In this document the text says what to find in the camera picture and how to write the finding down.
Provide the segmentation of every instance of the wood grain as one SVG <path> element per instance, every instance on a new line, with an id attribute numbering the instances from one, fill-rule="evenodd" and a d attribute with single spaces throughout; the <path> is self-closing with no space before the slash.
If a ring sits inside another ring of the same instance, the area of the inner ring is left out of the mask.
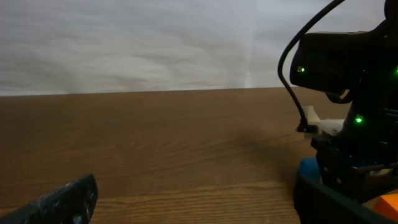
<path id="1" fill-rule="evenodd" d="M 92 223 L 298 223 L 298 121 L 283 88 L 1 97 L 0 214 L 93 173 Z"/>

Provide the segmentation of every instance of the cable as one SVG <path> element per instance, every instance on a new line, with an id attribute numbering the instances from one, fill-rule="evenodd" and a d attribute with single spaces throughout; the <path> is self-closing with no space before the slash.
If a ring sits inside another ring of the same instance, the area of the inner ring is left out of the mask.
<path id="1" fill-rule="evenodd" d="M 311 29 L 311 27 L 313 27 L 320 19 L 322 19 L 326 14 L 328 14 L 330 11 L 332 11 L 336 6 L 340 5 L 343 1 L 345 1 L 345 0 L 334 0 L 331 3 L 329 3 L 329 5 L 324 7 L 320 12 L 318 12 L 318 14 L 316 14 L 293 37 L 293 39 L 286 46 L 285 50 L 283 51 L 282 55 L 280 56 L 279 63 L 278 63 L 278 77 L 279 77 L 280 81 L 284 84 L 284 86 L 286 87 L 287 91 L 290 93 L 291 97 L 293 98 L 293 101 L 296 104 L 298 112 L 300 113 L 300 116 L 301 116 L 300 125 L 298 126 L 297 131 L 306 132 L 307 128 L 308 128 L 308 121 L 307 121 L 307 118 L 305 117 L 304 110 L 301 107 L 299 100 L 297 99 L 292 88 L 289 86 L 289 84 L 287 83 L 287 81 L 284 78 L 283 67 L 284 67 L 284 62 L 285 62 L 286 56 L 290 52 L 290 50 L 292 50 L 294 45 L 304 36 L 304 34 Z"/>

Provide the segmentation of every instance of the white backdrop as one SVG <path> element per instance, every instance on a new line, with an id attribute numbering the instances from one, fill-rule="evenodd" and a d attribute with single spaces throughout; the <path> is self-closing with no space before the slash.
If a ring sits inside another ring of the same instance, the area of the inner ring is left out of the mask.
<path id="1" fill-rule="evenodd" d="M 329 2 L 2 0 L 0 95 L 282 86 L 280 54 Z M 347 0 L 313 30 L 370 30 L 383 7 Z"/>

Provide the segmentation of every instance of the blue block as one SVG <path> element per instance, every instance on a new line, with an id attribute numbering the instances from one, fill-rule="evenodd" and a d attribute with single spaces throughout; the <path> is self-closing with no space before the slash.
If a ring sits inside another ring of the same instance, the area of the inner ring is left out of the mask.
<path id="1" fill-rule="evenodd" d="M 301 160 L 300 167 L 298 171 L 301 175 L 306 176 L 314 181 L 319 181 L 321 178 L 321 173 L 319 172 L 317 158 L 305 158 Z"/>

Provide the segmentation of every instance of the wrinkled white fabric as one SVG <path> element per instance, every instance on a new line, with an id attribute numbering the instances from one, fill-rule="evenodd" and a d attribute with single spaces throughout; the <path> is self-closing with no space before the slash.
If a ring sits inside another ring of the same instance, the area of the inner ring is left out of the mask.
<path id="1" fill-rule="evenodd" d="M 0 95 L 281 86 L 285 45 L 328 3 L 2 0 Z M 347 0 L 314 30 L 370 30 L 383 5 Z"/>

